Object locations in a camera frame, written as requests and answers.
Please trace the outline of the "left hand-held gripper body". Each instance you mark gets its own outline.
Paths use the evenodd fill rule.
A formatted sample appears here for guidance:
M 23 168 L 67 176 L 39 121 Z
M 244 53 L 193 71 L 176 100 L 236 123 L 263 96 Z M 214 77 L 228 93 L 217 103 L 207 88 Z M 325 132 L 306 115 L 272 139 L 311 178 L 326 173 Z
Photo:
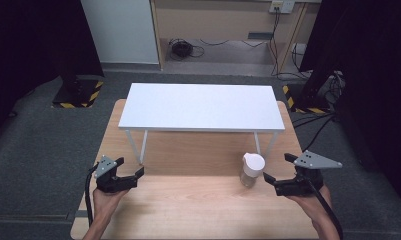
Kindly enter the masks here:
M 97 188 L 104 193 L 116 193 L 135 188 L 138 179 L 134 176 L 119 177 L 115 160 L 103 155 L 95 170 Z

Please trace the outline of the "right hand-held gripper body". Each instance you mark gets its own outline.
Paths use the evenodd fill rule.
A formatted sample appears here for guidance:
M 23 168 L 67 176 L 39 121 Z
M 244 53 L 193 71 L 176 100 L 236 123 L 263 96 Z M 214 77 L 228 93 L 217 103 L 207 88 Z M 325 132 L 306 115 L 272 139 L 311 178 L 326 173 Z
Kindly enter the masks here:
M 274 185 L 278 196 L 306 196 L 320 190 L 323 186 L 322 169 L 342 168 L 343 164 L 327 157 L 304 151 L 292 163 L 295 177 L 288 180 L 277 180 Z

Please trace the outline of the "glass jar with white lid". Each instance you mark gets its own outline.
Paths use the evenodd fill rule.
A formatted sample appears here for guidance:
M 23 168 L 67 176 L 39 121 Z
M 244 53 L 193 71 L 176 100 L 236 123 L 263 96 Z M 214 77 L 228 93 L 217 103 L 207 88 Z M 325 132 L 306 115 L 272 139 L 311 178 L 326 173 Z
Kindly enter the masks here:
M 256 153 L 245 153 L 242 158 L 243 166 L 240 172 L 240 181 L 251 188 L 256 183 L 256 179 L 262 174 L 265 167 L 264 158 Z

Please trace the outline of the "person's left hand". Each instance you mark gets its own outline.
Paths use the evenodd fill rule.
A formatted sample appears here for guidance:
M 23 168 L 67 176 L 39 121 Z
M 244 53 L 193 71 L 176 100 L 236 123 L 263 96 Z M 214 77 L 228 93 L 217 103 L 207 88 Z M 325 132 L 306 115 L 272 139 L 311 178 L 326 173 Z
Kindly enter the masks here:
M 104 193 L 99 189 L 93 191 L 94 197 L 94 219 L 110 218 L 118 207 L 121 199 L 128 193 L 128 190 L 116 193 Z

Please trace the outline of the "person's right hand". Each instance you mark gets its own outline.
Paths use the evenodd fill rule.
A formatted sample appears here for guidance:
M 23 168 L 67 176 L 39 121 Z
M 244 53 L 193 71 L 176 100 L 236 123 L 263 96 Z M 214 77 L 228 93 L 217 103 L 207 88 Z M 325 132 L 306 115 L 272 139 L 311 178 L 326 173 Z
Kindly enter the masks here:
M 313 223 L 322 224 L 331 221 L 327 211 L 316 196 L 288 196 L 288 199 L 297 203 Z

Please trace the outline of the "black stand base striped edge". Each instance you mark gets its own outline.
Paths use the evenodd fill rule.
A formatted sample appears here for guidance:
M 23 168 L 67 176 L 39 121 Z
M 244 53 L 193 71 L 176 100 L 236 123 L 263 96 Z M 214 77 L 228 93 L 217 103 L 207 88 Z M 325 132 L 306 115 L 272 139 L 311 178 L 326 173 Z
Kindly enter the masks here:
M 52 106 L 55 108 L 89 108 L 97 99 L 102 85 L 102 81 L 94 79 L 63 80 L 52 101 Z
M 324 114 L 331 111 L 331 107 L 323 94 L 303 91 L 303 84 L 287 84 L 283 86 L 288 109 L 297 113 Z

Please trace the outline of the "white metal-legged shelf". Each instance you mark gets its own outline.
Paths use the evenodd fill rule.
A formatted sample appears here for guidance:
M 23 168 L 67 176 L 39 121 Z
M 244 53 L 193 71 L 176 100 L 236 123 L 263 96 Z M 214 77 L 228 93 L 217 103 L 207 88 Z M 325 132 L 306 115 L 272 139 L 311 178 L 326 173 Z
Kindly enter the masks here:
M 133 83 L 118 127 L 133 130 L 270 133 L 285 130 L 273 88 Z

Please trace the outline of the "black curtain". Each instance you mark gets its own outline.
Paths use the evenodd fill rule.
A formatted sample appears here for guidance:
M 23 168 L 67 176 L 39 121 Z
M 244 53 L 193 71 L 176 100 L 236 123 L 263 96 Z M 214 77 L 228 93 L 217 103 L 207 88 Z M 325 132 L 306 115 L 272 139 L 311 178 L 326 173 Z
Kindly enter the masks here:
M 18 99 L 69 74 L 103 74 L 82 1 L 0 0 L 0 129 Z
M 401 0 L 321 0 L 301 69 L 307 94 L 343 74 L 336 109 L 350 141 L 401 198 Z

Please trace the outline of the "white wall panel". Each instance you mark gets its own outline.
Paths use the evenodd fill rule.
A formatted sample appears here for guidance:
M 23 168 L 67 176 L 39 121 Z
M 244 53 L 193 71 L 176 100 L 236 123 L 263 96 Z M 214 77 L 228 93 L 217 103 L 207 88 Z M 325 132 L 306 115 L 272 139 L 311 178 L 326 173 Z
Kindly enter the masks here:
M 150 0 L 81 2 L 102 63 L 159 63 Z

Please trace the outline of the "white wall socket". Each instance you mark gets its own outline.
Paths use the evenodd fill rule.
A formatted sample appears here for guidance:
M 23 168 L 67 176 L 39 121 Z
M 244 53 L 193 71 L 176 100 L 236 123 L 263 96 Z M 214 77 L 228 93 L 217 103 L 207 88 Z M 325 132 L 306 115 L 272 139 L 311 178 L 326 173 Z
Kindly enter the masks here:
M 272 0 L 270 13 L 290 14 L 295 6 L 295 0 Z

